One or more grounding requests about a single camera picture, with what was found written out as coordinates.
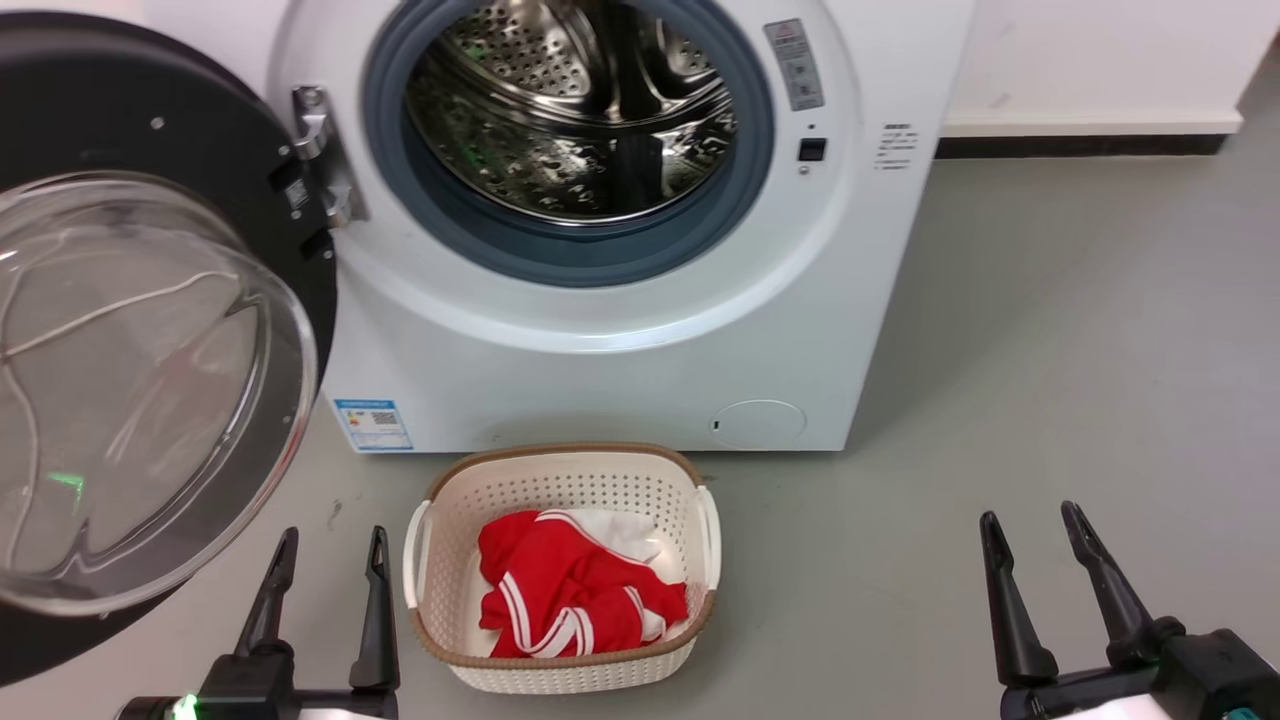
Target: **gray floor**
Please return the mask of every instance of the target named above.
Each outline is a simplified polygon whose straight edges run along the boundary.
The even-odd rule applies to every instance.
[[[1212,159],[934,169],[842,455],[696,462],[728,548],[685,669],[571,698],[470,691],[401,626],[407,719],[993,717],[977,537],[1001,514],[1043,642],[1101,665],[1105,632],[1057,516],[1080,502],[1156,614],[1280,660],[1280,65]],[[361,459],[319,413],[250,530],[131,630],[0,691],[6,716],[109,717],[195,689],[230,648],[279,529],[302,529],[284,632],[298,683],[342,685],[365,537],[399,547],[444,459]]]

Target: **white wall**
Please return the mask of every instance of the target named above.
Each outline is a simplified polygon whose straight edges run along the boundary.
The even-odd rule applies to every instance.
[[[1224,133],[1280,0],[982,0],[945,136]]]

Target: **basket handle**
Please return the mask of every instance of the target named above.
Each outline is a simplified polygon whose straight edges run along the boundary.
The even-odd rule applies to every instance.
[[[426,550],[431,537],[431,521],[426,516],[426,509],[431,506],[430,500],[424,500],[417,506],[413,516],[408,520],[408,532],[404,533],[404,557],[401,560],[401,580],[404,583],[404,603],[410,610],[417,609],[422,602],[422,592],[426,585]]]
[[[703,520],[703,557],[707,559],[707,588],[716,589],[719,584],[721,537],[719,512],[716,500],[707,486],[698,487],[698,514]]]

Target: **door hinge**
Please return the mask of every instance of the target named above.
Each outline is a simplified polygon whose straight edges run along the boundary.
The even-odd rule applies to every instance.
[[[294,87],[293,114],[301,135],[293,141],[293,149],[324,186],[329,225],[340,228],[352,220],[367,220],[364,196],[334,124],[329,94],[314,85]]]

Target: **clothes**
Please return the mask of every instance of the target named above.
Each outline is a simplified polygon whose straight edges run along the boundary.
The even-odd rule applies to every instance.
[[[689,618],[685,584],[645,562],[653,519],[611,510],[529,510],[480,530],[480,574],[494,587],[480,626],[490,657],[572,657],[631,650]]]

